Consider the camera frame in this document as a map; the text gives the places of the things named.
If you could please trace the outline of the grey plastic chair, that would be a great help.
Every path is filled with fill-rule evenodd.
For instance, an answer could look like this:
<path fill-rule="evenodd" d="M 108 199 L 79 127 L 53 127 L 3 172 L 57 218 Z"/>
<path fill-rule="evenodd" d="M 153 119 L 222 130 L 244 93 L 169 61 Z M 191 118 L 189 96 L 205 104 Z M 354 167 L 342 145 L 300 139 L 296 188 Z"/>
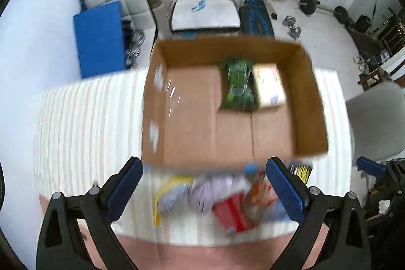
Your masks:
<path fill-rule="evenodd" d="M 392 81 L 346 102 L 353 162 L 363 156 L 381 162 L 404 151 L 404 91 Z"/>

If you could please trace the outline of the black blue weight bench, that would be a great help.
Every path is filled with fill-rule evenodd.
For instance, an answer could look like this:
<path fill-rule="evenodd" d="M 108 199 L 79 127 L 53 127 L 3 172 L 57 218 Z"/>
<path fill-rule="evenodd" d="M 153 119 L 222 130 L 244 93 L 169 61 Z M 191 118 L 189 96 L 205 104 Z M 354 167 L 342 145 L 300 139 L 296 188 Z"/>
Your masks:
<path fill-rule="evenodd" d="M 244 0 L 239 10 L 242 31 L 246 35 L 274 38 L 273 26 L 263 0 Z"/>

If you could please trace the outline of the blue foam mat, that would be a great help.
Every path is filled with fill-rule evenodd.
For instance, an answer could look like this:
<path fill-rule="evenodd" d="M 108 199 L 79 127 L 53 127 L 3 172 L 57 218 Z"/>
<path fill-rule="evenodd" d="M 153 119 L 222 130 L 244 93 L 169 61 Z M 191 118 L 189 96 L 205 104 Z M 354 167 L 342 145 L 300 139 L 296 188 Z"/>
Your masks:
<path fill-rule="evenodd" d="M 121 19 L 118 1 L 96 6 L 73 18 L 83 79 L 126 68 Z"/>

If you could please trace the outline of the blue packet on chair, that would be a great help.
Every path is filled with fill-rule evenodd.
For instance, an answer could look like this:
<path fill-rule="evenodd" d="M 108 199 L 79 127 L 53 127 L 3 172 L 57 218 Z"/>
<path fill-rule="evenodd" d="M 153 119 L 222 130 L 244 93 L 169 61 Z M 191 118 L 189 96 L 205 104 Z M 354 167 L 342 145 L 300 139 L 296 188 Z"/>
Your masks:
<path fill-rule="evenodd" d="M 195 12 L 203 10 L 205 8 L 205 5 L 206 5 L 206 1 L 200 0 L 198 2 L 198 4 L 192 8 L 192 12 L 195 13 Z"/>

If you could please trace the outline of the striped cat tablecloth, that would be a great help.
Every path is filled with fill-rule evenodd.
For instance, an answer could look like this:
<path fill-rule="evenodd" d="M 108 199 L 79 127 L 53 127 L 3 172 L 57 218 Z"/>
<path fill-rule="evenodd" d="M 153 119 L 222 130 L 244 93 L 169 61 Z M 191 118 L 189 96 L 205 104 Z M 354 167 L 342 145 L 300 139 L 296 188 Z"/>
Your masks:
<path fill-rule="evenodd" d="M 351 141 L 345 99 L 335 71 L 316 69 L 329 150 L 312 159 L 309 183 L 344 195 L 351 182 Z M 81 195 L 103 184 L 132 156 L 141 155 L 142 94 L 146 70 L 87 79 L 50 90 L 43 99 L 34 143 L 40 204 L 51 195 Z M 269 269 L 296 230 L 291 221 L 268 222 L 227 236 L 212 215 L 184 203 L 154 224 L 158 188 L 166 170 L 146 167 L 112 228 L 140 269 Z"/>

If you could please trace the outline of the yellow grey scouring pad pack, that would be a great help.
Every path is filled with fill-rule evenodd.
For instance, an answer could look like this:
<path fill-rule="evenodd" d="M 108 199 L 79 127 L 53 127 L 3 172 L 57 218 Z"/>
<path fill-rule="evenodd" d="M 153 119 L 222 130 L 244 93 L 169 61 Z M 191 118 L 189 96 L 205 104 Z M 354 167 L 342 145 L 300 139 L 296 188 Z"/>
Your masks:
<path fill-rule="evenodd" d="M 154 224 L 160 226 L 161 218 L 185 199 L 194 183 L 191 176 L 171 177 L 161 186 L 154 198 Z"/>

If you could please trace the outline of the orange cartoon snack bag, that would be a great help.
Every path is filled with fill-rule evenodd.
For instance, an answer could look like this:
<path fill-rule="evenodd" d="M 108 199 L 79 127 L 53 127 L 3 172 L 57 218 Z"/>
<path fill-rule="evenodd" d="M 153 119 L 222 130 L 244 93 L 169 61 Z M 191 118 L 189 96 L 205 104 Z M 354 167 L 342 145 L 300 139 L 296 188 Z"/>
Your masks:
<path fill-rule="evenodd" d="M 265 173 L 258 173 L 251 185 L 246 202 L 249 205 L 268 206 L 279 200 Z"/>

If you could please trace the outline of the brown wooden chair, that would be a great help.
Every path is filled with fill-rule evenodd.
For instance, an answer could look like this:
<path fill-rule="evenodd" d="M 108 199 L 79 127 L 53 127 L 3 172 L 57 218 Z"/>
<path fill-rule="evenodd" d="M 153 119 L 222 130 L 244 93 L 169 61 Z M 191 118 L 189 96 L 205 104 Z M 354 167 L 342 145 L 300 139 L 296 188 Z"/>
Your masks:
<path fill-rule="evenodd" d="M 389 80 L 389 74 L 382 69 L 377 67 L 371 73 L 362 73 L 359 75 L 358 85 L 362 87 L 364 91 Z"/>

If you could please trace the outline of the red snack packet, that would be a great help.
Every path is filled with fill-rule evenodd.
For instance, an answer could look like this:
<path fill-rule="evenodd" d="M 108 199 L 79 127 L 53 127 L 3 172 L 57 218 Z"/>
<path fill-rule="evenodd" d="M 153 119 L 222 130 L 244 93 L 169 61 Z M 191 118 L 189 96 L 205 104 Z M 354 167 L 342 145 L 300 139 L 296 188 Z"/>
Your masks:
<path fill-rule="evenodd" d="M 247 232 L 258 226 L 242 210 L 243 199 L 244 193 L 236 193 L 212 206 L 212 212 L 226 235 Z"/>

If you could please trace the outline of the green wet wipes pack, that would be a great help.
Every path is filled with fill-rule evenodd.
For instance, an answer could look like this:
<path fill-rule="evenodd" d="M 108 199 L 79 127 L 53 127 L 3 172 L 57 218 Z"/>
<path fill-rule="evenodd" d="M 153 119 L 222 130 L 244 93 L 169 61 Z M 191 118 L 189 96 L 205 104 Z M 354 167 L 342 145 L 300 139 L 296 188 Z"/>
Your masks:
<path fill-rule="evenodd" d="M 227 58 L 220 67 L 225 70 L 229 88 L 223 99 L 221 110 L 256 111 L 258 104 L 253 91 L 251 70 L 253 63 L 248 60 Z"/>

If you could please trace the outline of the open cardboard box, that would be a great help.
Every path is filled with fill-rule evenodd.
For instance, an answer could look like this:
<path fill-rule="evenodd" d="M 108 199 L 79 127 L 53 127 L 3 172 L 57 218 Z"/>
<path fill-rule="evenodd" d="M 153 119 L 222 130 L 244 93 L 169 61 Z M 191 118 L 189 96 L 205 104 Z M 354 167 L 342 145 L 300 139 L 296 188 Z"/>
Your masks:
<path fill-rule="evenodd" d="M 264 37 L 157 42 L 144 88 L 142 159 L 241 169 L 328 152 L 323 103 L 301 45 Z"/>

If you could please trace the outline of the blue tissue pack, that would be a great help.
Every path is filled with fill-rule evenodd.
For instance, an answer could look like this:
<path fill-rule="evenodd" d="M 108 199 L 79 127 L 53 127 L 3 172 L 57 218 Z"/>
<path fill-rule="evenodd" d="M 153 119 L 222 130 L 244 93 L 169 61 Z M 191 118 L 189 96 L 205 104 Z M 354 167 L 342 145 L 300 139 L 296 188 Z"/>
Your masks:
<path fill-rule="evenodd" d="M 290 218 L 280 200 L 268 205 L 263 214 L 263 222 L 287 222 Z"/>

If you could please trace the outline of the floor barbell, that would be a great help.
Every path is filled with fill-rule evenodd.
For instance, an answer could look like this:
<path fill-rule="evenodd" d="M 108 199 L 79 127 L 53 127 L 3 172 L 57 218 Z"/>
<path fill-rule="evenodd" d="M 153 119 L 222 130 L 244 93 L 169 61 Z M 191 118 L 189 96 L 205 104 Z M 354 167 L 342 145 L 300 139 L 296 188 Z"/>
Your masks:
<path fill-rule="evenodd" d="M 349 18 L 347 10 L 342 6 L 337 6 L 334 9 L 328 8 L 318 0 L 299 0 L 299 9 L 307 16 L 313 15 L 317 10 L 324 10 L 332 13 L 340 24 L 345 24 Z"/>

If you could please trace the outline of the black yellow snack bag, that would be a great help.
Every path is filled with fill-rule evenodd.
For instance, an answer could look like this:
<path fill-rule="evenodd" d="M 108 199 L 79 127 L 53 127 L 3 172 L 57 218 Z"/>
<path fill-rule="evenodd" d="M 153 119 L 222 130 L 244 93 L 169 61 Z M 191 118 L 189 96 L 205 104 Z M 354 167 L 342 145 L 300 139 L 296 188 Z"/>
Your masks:
<path fill-rule="evenodd" d="M 304 184 L 307 184 L 310 179 L 310 174 L 313 167 L 306 164 L 291 164 L 290 172 L 298 176 Z"/>

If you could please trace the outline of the yellow tissue pack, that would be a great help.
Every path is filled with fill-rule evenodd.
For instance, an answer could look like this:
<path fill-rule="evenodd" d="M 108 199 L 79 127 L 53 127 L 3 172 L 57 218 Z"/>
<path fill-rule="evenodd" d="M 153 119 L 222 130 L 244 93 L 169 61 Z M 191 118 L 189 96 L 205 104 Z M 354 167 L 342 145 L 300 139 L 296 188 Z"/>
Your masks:
<path fill-rule="evenodd" d="M 259 108 L 277 107 L 286 103 L 284 85 L 276 64 L 254 64 L 251 73 Z"/>

